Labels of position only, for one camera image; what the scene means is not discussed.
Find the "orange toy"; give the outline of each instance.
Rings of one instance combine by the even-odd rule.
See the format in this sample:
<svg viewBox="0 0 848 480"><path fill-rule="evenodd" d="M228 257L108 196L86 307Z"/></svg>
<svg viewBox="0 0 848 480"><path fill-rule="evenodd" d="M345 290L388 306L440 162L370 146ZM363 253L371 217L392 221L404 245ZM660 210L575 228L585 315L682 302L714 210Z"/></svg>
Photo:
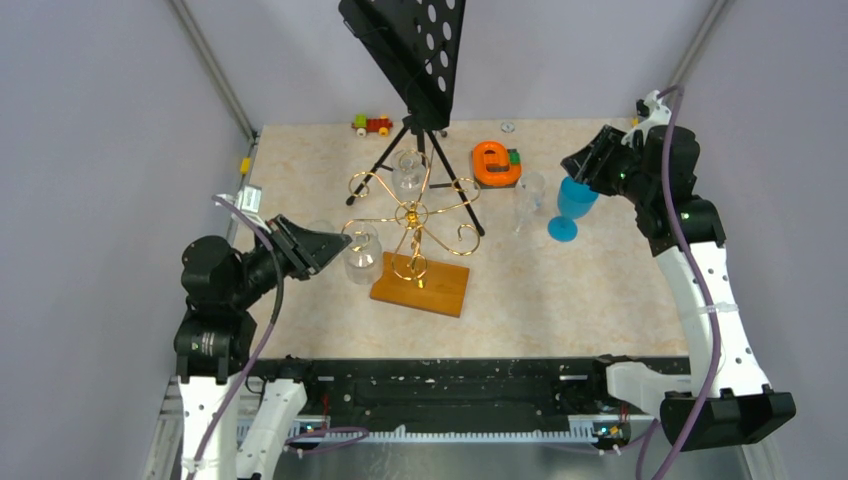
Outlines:
<svg viewBox="0 0 848 480"><path fill-rule="evenodd" d="M511 187L521 177L521 163L517 155L498 142L483 142L471 152L474 177L486 187Z"/></svg>

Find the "perforated black panel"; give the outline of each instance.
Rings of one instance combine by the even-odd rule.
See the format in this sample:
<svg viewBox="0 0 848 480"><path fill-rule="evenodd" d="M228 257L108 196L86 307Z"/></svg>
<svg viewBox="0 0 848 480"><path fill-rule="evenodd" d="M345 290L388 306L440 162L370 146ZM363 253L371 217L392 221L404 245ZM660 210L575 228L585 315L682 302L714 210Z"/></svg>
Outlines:
<svg viewBox="0 0 848 480"><path fill-rule="evenodd" d="M425 130L450 123L464 0L342 0L348 28Z"/></svg>

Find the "gold wire scroll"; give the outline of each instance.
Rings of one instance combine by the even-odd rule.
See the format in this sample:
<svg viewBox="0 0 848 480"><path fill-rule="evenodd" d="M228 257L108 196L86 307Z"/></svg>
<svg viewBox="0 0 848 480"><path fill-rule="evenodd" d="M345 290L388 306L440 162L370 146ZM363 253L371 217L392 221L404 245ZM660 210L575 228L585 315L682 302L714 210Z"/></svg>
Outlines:
<svg viewBox="0 0 848 480"><path fill-rule="evenodd" d="M386 182L382 178L380 178L379 175L377 175L376 173L373 173L373 172L359 172L359 173L355 174L353 177L351 177L350 181L347 184L348 191L350 192L351 195L353 195L354 197L357 197L357 198L367 197L368 194L371 193L371 189L368 188L368 185L364 183L364 180L365 180L365 177L371 176L371 177L374 177L378 182L380 182L380 185L382 185L383 189L385 189L386 192L388 192L388 194L391 195L391 197L394 199L394 201L397 203L398 206L397 206L397 208L395 208L395 213L394 213L395 216L394 217L391 217L391 218L388 218L388 217L387 218L355 218L355 219L353 219L353 220L351 220L351 221L349 221L345 224L344 228L342 228L342 233L344 233L345 230L355 222L373 222L373 223L397 222L398 225L401 225L404 228L404 232L403 232L403 236L400 239L400 242L398 242L397 247L395 247L395 250L392 253L392 260L391 260L392 271L394 272L395 275L397 275L398 278L401 278L403 280L410 281L410 282L414 281L414 282L417 283L419 288L423 288L424 284L425 284L424 276L427 274L427 268L428 268L428 265L429 265L427 257L425 257L421 253L421 243L422 243L422 240L424 238L424 235L423 235L424 233L426 233L430 238L432 238L433 241L435 241L437 245L439 245L440 247L442 247L443 249L445 249L446 251L450 252L453 255L459 255L459 256L471 255L472 253L476 252L477 249L480 247L480 232L478 232L477 229L474 228L473 225L463 223L456 229L456 235L457 235L457 238L459 239L460 242L462 242L462 240L463 240L463 237L462 237L462 230L463 229L470 230L471 233L473 233L474 236L476 237L473 248L471 248L470 250L466 250L466 251L458 251L458 250L454 250L454 249L450 248L449 246L447 246L447 244L445 244L445 242L443 242L436 235L434 235L433 232L431 232L428 228L426 228L424 226L424 224L427 223L427 220L430 218L431 215L437 215L437 214L440 214L440 213L445 213L445 212L448 212L448 211L453 210L455 208L460 208L460 207L464 207L466 205L470 205L472 202L474 202L475 200L477 200L480 197L481 188L480 188L480 185L478 185L477 182L474 181L471 178L466 178L466 177L457 178L457 179L455 179L454 181L451 182L451 187L453 187L453 189L455 191L460 192L460 193L464 193L464 194L470 193L471 188L473 188L473 189L476 190L476 194L474 195L474 197L469 198L469 199L462 201L460 203L457 203L456 205L451 205L449 207L440 208L438 210L431 211L430 209L427 208L426 205L421 203L421 199L424 196L424 191L427 189L427 185L429 185L429 183L430 183L430 172L433 169L432 161L430 160L430 158L427 157L427 155L425 153L419 152L417 150L408 150L406 152L403 152L403 153L400 154L399 158L402 160L407 155L418 156L419 158L424 160L424 164L427 167L427 173L424 176L424 183L421 186L421 192L418 194L418 199L402 202L400 199L397 198L397 196L394 194L394 192L392 192L392 189L389 188L388 185L386 185ZM359 182L363 187L363 192L361 194L355 193L354 185L356 184L357 179L359 179ZM462 186L461 182L470 183L471 187L464 188ZM397 265L395 264L395 260L396 260L397 256L400 254L399 252L400 252L401 248L404 246L404 242L406 241L406 238L407 238L407 236L409 236L410 232L412 232L412 241L409 244L409 248L412 250L412 255L410 256L409 262L407 262L407 264L405 266L408 269L408 271L411 273L411 275L404 275L400 271L398 271Z"/></svg>

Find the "tripod leg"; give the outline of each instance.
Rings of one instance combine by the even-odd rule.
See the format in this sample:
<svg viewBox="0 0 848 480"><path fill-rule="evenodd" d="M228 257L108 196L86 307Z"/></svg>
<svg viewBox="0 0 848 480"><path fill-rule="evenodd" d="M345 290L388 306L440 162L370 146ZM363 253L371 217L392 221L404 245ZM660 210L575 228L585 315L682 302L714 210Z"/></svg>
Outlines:
<svg viewBox="0 0 848 480"><path fill-rule="evenodd" d="M371 173L376 172L376 171L377 171L377 169L378 169L378 168L380 168L380 166L381 166L381 165L383 165L383 162L385 162L385 161L386 161L386 159L387 159L387 158L389 158L389 155L392 153L392 150L394 150L394 149L395 149L395 147L397 146L398 142L400 142L400 139L401 139L401 138L403 138L403 136L404 136L404 135L406 135L407 130L409 130L409 128L408 128L406 125L404 125L404 126L403 126L403 128L401 128L401 129L400 129L400 132L398 132L398 134L397 134L397 135L395 135L394 140L392 140L392 143L390 143L390 144L389 144L389 146L388 146L388 148L386 148L386 151L385 151L385 152L383 152L383 154L382 154L382 155L380 155L380 159L379 159L379 160L377 160L377 163L375 163L375 164L374 164L374 166L373 166L373 167L371 167ZM360 183L360 184L356 187L356 190L354 191L354 193L355 193L356 195L359 195L359 192L361 192L361 191L362 191L362 189L364 189L364 188L365 188L365 184L366 184L366 183L368 183L368 180L371 180L371 175L367 175L367 176L366 176L366 177L362 180L362 183ZM353 205L353 202L354 202L354 201L356 201L356 197L355 197L355 196L353 196L353 195L351 195L351 196L347 197L347 201L346 201L345 203L346 203L346 204L348 204L348 205Z"/></svg>
<svg viewBox="0 0 848 480"><path fill-rule="evenodd" d="M453 173L453 169L451 168L450 163L448 162L448 158L445 156L445 152L442 151L442 146L439 145L438 140L436 140L436 136L433 135L433 132L430 131L427 132L427 136L430 137L430 141L433 142L433 148L436 149L436 153L439 155L439 158L442 159L442 165L445 166L445 170L447 170L448 176L451 178L451 181L455 182L456 175ZM459 193L459 198L463 202L468 201L468 197L465 196L465 192L457 193ZM483 226L480 225L480 221L477 220L477 215L474 214L474 209L471 208L471 204L466 204L465 209L468 210L468 215L471 216L471 221L474 222L474 228L477 229L477 232L480 234L480 236L482 237L483 235L485 235L486 231L483 230Z"/></svg>

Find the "tripod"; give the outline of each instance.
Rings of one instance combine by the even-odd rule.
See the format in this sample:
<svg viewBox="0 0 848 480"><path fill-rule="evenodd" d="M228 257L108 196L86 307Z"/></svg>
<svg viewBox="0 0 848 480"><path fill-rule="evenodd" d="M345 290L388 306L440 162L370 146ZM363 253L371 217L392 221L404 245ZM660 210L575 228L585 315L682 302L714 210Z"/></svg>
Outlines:
<svg viewBox="0 0 848 480"><path fill-rule="evenodd" d="M445 155L444 150L442 150L442 146L439 145L439 141L436 140L436 136L433 134L432 131L430 131L430 130L425 131L420 126L414 125L414 121L412 121L411 116L404 119L403 128L401 128L400 132L398 132L398 134L395 135L395 138L392 140L392 143L389 144L389 146L386 148L386 150L383 152L383 154L380 155L380 158L377 160L377 163L375 163L374 166L371 167L371 173L376 173L377 169L379 169L379 168L384 168L384 169L389 170L389 171L392 170L392 167L387 167L386 165L384 165L384 163L386 162L386 159L389 158L389 155L392 154L395 147L397 147L397 144L400 143L400 140L409 131L411 131L412 134L415 135L415 138L416 138L416 141L417 141L417 144L418 144L417 148L418 148L419 152L426 153L426 151L427 151L426 146L424 145L424 135L426 134L427 137L430 138L430 143L433 144L433 148L436 150L436 154L439 156L439 159L441 159L442 165L445 166L445 171L448 172L448 176L451 179L451 183L442 183L442 184L430 185L430 188L444 188L444 187L451 187L453 185L456 185L457 184L456 183L456 174L453 173L453 168L451 168L450 162L448 161L448 158ZM356 187L354 194L359 195L359 192L361 192L362 189L365 188L365 185L368 183L369 180L371 180L371 176L366 175L365 178L362 180L362 183L360 183ZM463 192L462 190L457 190L457 193L459 194L460 200L462 200L463 202L468 202L468 197L465 195L465 192ZM345 202L345 203L347 203L348 205L353 205L353 202L355 202L355 201L356 201L356 197L354 195L351 195L350 197L348 197L347 202ZM466 203L465 209L468 211L468 215L471 217L471 221L474 222L474 228L477 229L477 232L480 233L480 236L482 237L483 235L485 235L485 230L483 230L483 226L480 225L480 221L477 220L477 215L474 213L474 209L471 208L471 204Z"/></svg>

